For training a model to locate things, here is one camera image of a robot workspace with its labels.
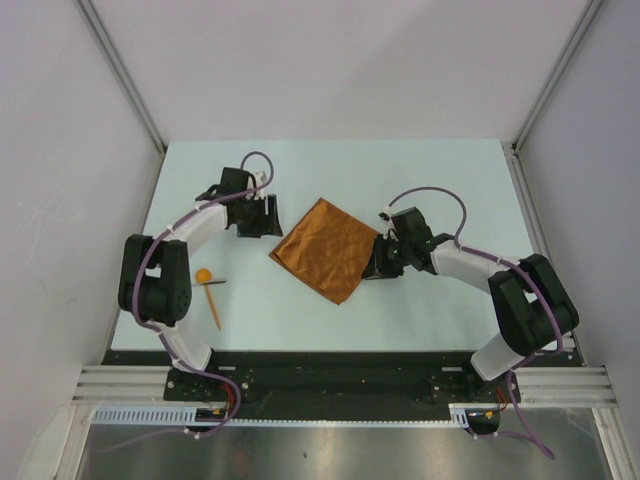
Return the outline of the orange cloth napkin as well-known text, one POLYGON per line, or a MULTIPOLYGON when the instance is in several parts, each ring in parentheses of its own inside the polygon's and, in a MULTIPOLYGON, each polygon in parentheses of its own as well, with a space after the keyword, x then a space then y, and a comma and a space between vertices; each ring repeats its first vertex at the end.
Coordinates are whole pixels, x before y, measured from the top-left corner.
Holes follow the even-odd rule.
POLYGON ((378 232, 320 198, 269 253, 297 280, 340 305, 361 282, 378 232))

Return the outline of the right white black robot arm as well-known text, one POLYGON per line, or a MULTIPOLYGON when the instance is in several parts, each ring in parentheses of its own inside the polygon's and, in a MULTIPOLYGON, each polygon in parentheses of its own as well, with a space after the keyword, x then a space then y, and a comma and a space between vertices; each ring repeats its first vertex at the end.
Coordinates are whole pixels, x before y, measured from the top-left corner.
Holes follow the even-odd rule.
POLYGON ((579 325, 579 313, 550 261, 532 254, 509 260, 435 235, 415 207, 379 214, 386 231, 375 237, 362 278, 395 279, 407 267, 459 280, 491 297, 499 332, 470 359, 461 376, 463 393, 484 401, 497 378, 552 345, 579 325))

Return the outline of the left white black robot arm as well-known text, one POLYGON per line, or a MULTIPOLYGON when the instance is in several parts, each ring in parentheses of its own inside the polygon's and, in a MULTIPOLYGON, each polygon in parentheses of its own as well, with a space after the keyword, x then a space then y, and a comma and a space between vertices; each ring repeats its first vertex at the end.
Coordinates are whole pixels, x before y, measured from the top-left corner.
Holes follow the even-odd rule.
POLYGON ((190 257, 215 235, 236 228, 240 238, 283 235, 277 197, 265 188, 272 172, 226 167, 220 181, 157 236, 134 234, 125 242, 118 290, 121 310, 155 333, 172 365, 189 372, 186 387, 197 398, 214 397, 220 374, 208 367, 212 348, 190 325, 190 257))

